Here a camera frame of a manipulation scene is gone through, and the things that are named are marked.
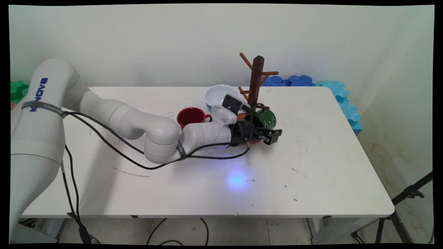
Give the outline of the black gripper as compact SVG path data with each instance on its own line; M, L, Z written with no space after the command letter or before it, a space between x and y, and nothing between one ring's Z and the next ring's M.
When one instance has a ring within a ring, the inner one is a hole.
M266 145L271 145L277 142L283 132L282 129L255 128L250 120L238 120L236 123L229 125L229 129L231 131L231 147L239 146L240 143L234 144L234 142L248 140L251 135L251 142L262 140Z

